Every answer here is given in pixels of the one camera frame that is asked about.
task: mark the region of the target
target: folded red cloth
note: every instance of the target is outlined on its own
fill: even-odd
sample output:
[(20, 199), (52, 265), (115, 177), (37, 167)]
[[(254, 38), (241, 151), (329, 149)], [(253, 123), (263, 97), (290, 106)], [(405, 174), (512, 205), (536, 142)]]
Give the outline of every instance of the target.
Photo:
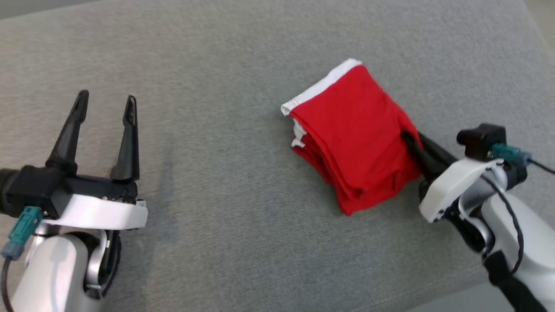
[(335, 187), (347, 215), (391, 198), (420, 175), (400, 136), (406, 130), (418, 138), (415, 126), (357, 60), (281, 110), (295, 119), (294, 151)]

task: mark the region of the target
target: black cable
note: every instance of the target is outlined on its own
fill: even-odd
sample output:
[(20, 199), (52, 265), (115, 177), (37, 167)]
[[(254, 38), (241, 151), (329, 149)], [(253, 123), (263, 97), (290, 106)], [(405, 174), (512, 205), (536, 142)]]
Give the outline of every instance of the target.
[(513, 275), (520, 267), (522, 258), (524, 257), (524, 237), (522, 236), (522, 230), (520, 229), (520, 225), (518, 224), (517, 217), (514, 214), (511, 204), (509, 203), (507, 197), (505, 197), (504, 191), (496, 183), (494, 183), (487, 177), (482, 176), (482, 179), (486, 181), (487, 184), (489, 184), (497, 192), (497, 194), (499, 195), (499, 198), (501, 198), (501, 200), (505, 203), (505, 206), (507, 207), (507, 211), (509, 212), (509, 214), (511, 215), (511, 218), (513, 219), (514, 229), (517, 231), (518, 259), (517, 259), (517, 262), (514, 264), (514, 267), (511, 270), (511, 272), (509, 272), (509, 275)]
[(535, 161), (535, 160), (533, 160), (533, 159), (529, 159), (528, 161), (529, 161), (531, 164), (534, 164), (534, 165), (536, 165), (536, 166), (542, 168), (543, 170), (545, 170), (545, 171), (547, 171), (547, 172), (549, 172), (549, 173), (551, 173), (551, 174), (555, 174), (555, 170), (554, 170), (554, 169), (551, 169), (550, 167), (548, 167), (548, 166), (546, 166), (546, 165), (544, 165), (544, 164), (542, 164), (542, 163), (539, 163), (539, 162), (537, 162), (537, 161)]
[(12, 257), (7, 256), (4, 260), (4, 266), (2, 266), (2, 280), (0, 280), (0, 290), (2, 292), (2, 300), (4, 301), (4, 306), (7, 312), (13, 312), (12, 304), (9, 302), (8, 297), (8, 269), (9, 264), (12, 262)]

